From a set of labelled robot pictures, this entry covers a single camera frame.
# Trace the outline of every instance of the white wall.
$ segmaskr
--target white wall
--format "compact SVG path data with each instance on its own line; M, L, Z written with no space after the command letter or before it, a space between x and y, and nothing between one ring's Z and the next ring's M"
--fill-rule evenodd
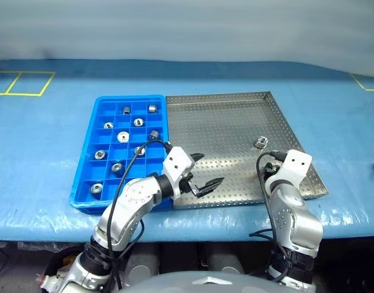
M374 76L374 0L0 0L0 59L305 62Z

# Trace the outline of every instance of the stainless steel tray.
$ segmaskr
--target stainless steel tray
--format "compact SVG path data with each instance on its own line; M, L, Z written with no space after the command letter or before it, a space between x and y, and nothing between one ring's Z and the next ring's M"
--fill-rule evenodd
M266 150L304 151L270 92L220 95L168 96L170 141L189 153L203 153L193 169L199 185L225 177L213 193L202 198L192 194L174 201L174 208L206 208L260 203L254 146L259 136L268 137ZM264 166L267 159L261 162ZM301 183L305 199L328 193L313 166Z

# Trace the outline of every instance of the blue plastic tray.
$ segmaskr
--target blue plastic tray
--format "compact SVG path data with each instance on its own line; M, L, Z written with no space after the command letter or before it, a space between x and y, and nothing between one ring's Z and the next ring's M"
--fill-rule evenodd
M150 104L157 106L157 113L149 113ZM131 113L123 115L123 108L130 107ZM133 124L134 119L142 118L141 127ZM160 134L160 139L168 141L167 104L162 95L146 96L101 96L96 100L87 135L77 167L76 176L70 195L70 204L80 211L101 213L111 204L120 176L111 171L111 166L121 162L123 168L130 163L134 148L148 141L152 130ZM113 123L112 129L104 129L104 124ZM121 131L129 133L129 142L120 143L117 135ZM102 160L95 159L95 152L105 150L107 156ZM162 145L153 143L146 147L146 153L135 160L124 182L134 178L162 172L162 163L166 152ZM93 195L90 187L95 183L102 184L101 194ZM157 209L171 209L171 199L164 200Z

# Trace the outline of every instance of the metal nut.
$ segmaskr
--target metal nut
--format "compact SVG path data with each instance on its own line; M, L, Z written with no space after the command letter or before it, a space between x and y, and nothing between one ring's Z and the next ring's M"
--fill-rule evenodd
M134 126L136 127L141 127L143 125L143 119L142 118L137 118L134 120Z
M94 183L90 187L90 193L91 194L100 194L102 192L102 184L101 183Z
M126 131L121 131L118 133L117 139L119 142L128 142L130 139L130 135Z
M106 129L113 128L113 123L112 122L105 123L104 128L106 128Z
M157 113L157 106L156 105L149 105L149 113Z
M254 143L254 146L259 149L263 149L268 145L268 139L265 136L259 136Z
M98 150L97 152L95 152L95 159L96 160L102 160L106 157L106 155L107 155L106 151Z
M159 137L160 137L160 134L156 130L152 130L149 134L150 140L158 139Z
M140 146L137 146L136 148L134 148L134 153L138 153L138 150L139 150ZM140 151L140 153L138 154L138 156L143 156L145 154L145 148L142 148L142 150Z
M127 115L127 114L130 114L130 113L131 113L130 107L124 107L123 108L123 115Z
M114 163L111 167L111 171L117 176L123 176L123 164Z

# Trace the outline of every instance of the yellow tape line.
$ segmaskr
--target yellow tape line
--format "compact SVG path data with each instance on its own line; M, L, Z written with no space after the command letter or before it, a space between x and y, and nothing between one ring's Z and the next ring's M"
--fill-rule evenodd
M12 70L0 70L0 73L17 73L17 76L14 78L14 80L10 83L8 88L4 93L0 93L0 96L42 96L48 86L50 85L52 79L54 78L56 72L55 71L12 71ZM49 79L46 81L46 84L41 89L40 93L11 93L11 89L16 84L18 79L23 73L27 74L50 74Z
M352 76L352 78L356 81L356 83L362 88L364 89L366 92L374 92L374 89L369 89L367 87L365 87L361 82L360 80L355 76L353 75L352 73L350 73L350 75Z

